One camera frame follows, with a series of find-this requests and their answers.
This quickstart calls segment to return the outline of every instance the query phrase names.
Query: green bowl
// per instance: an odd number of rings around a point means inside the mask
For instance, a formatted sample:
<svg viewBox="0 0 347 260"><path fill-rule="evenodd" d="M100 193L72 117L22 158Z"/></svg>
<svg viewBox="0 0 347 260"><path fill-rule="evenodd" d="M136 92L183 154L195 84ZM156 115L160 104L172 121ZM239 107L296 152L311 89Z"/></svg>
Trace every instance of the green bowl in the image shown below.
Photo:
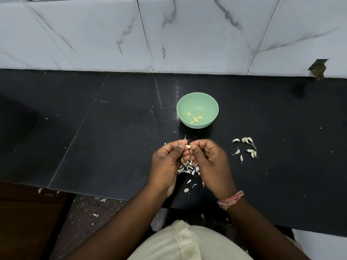
<svg viewBox="0 0 347 260"><path fill-rule="evenodd" d="M210 125L218 115L219 107L217 101L208 94L194 92L183 96L177 103L177 114L180 120L188 127L202 129ZM194 116L199 116L198 122L194 121Z"/></svg>

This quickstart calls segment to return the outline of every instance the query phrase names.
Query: marble wall tile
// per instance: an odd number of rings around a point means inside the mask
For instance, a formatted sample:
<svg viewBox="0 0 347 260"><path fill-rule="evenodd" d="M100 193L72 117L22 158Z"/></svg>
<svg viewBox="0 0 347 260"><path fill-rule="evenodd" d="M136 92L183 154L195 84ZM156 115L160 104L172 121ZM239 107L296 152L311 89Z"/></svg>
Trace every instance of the marble wall tile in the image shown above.
<svg viewBox="0 0 347 260"><path fill-rule="evenodd" d="M155 72L246 74L278 0L138 0Z"/></svg>
<svg viewBox="0 0 347 260"><path fill-rule="evenodd" d="M72 67L24 2L0 0L0 68L58 70Z"/></svg>
<svg viewBox="0 0 347 260"><path fill-rule="evenodd" d="M73 70L153 71L136 0L27 5Z"/></svg>
<svg viewBox="0 0 347 260"><path fill-rule="evenodd" d="M309 76L329 59L325 76L347 78L346 11L347 0L280 0L249 74Z"/></svg>

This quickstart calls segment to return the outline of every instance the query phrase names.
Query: white shirt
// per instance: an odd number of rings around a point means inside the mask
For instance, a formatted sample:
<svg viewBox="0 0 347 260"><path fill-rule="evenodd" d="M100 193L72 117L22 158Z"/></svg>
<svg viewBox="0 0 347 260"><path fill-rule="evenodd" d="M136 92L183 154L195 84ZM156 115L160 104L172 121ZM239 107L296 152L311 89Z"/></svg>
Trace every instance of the white shirt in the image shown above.
<svg viewBox="0 0 347 260"><path fill-rule="evenodd" d="M182 220L144 241L129 260L252 260L239 246L206 227L189 225Z"/></svg>

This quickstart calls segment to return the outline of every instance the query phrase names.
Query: shirt button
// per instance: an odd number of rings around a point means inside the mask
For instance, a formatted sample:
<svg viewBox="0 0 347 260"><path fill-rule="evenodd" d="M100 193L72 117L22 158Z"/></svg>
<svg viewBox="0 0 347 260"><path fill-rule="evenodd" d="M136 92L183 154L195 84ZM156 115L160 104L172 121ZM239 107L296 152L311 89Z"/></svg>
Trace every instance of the shirt button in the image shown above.
<svg viewBox="0 0 347 260"><path fill-rule="evenodd" d="M191 254L191 253L193 253L194 249L195 249L195 248L194 248L194 245L191 244L191 245L188 247L186 253L187 253L187 254Z"/></svg>

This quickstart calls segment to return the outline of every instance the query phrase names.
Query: person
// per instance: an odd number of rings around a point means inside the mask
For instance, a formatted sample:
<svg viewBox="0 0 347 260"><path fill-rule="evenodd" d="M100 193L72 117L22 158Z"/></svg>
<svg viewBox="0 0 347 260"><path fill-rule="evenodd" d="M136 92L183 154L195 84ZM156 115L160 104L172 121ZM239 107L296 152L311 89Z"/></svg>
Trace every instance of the person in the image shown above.
<svg viewBox="0 0 347 260"><path fill-rule="evenodd" d="M177 140L158 149L145 187L111 220L77 247L67 259L309 259L245 199L226 211L242 236L250 257L221 234L178 220L149 237L138 248L142 236L169 197L176 183L177 170L191 159L199 164L207 188L223 200L238 189L226 152L209 139Z"/></svg>

